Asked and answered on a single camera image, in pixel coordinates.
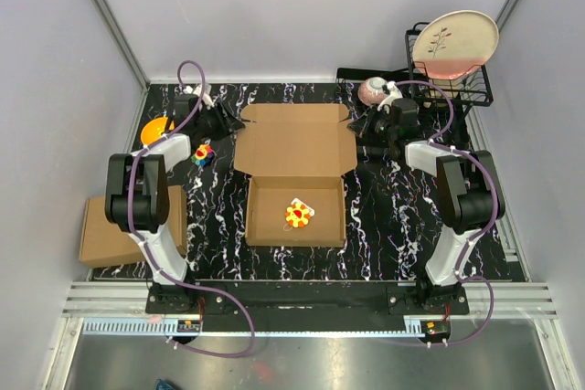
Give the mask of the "orange plush flower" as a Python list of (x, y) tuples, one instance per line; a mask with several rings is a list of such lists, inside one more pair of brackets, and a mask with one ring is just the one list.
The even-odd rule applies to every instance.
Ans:
[(290, 228), (306, 227), (314, 217), (314, 210), (300, 199), (295, 198), (285, 211), (285, 221)]

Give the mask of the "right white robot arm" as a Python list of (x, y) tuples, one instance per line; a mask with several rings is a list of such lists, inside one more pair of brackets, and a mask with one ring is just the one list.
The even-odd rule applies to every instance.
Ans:
[(395, 161), (435, 178), (441, 234), (425, 265), (428, 283), (414, 293), (421, 311), (435, 313), (448, 301), (445, 288), (461, 280), (474, 245), (505, 213), (493, 156), (425, 140), (419, 106), (411, 99), (373, 106), (348, 128), (360, 140), (386, 145)]

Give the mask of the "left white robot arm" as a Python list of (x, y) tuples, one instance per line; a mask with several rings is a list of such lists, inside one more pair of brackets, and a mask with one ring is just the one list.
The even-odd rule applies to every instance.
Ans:
[(154, 138), (132, 153), (116, 153), (108, 162), (106, 219), (137, 244), (153, 281), (171, 285), (165, 302), (179, 313), (197, 304), (197, 291), (186, 284), (187, 264), (171, 235), (167, 174), (184, 162), (205, 166), (214, 154), (207, 141), (222, 140), (244, 128), (219, 100), (204, 91), (180, 93), (168, 115), (154, 125)]

